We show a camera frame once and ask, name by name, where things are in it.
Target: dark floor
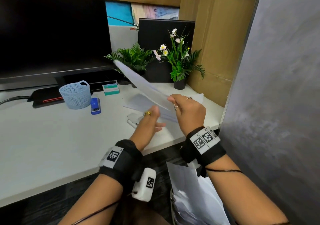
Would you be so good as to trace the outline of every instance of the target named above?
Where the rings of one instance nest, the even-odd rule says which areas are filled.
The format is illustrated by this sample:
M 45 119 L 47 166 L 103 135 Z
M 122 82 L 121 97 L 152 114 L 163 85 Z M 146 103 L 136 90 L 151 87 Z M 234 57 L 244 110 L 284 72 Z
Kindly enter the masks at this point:
M 148 206 L 171 224 L 171 183 L 166 162 L 186 166 L 179 154 L 180 147 L 181 144 L 177 144 L 143 158 L 145 166 L 157 172 L 155 188 Z M 2 219 L 0 224 L 56 225 L 97 176 L 98 174 L 93 174 L 2 207 L 0 208 L 0 218 Z

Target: blue basket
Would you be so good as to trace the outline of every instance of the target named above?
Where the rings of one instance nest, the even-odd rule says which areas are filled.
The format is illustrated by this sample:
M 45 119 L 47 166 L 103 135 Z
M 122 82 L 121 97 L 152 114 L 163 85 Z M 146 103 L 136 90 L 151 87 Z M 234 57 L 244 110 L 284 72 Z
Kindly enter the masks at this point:
M 64 85 L 59 92 L 70 109 L 82 109 L 90 104 L 90 86 L 86 81 Z

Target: basket handle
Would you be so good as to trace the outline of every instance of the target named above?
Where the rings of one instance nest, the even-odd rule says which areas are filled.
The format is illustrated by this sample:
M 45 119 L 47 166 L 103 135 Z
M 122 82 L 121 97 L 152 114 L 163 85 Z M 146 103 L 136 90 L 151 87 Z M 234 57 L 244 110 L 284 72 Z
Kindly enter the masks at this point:
M 79 81 L 78 83 L 80 84 L 80 83 L 85 83 L 87 86 L 89 86 L 89 83 L 87 83 L 86 81 Z

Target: white desk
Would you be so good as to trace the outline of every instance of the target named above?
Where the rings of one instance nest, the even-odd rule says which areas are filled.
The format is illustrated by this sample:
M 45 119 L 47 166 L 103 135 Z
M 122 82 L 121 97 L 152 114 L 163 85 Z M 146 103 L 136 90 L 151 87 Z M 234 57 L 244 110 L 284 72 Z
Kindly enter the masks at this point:
M 189 86 L 176 90 L 173 84 L 155 86 L 168 95 L 196 94 Z M 86 177 L 98 171 L 106 151 L 134 132 L 127 115 L 138 111 L 122 107 L 135 94 L 131 85 L 120 86 L 120 94 L 100 98 L 102 113 L 91 115 L 90 106 L 70 110 L 65 103 L 34 109 L 32 102 L 13 101 L 0 108 L 0 207 L 25 199 L 54 187 Z M 9 97 L 24 95 L 15 91 Z M 0 93 L 0 101 L 5 93 Z M 204 98 L 207 109 L 205 126 L 218 128 L 223 108 Z M 184 141 L 177 123 L 155 134 L 143 154 Z

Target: gold ring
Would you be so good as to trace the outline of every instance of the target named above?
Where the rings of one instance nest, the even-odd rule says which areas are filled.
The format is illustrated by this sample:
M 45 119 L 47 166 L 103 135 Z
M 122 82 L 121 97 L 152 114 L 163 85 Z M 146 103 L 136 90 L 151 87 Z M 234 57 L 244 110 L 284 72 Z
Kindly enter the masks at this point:
M 144 112 L 143 116 L 146 116 L 146 115 L 151 115 L 151 112 L 150 111 Z

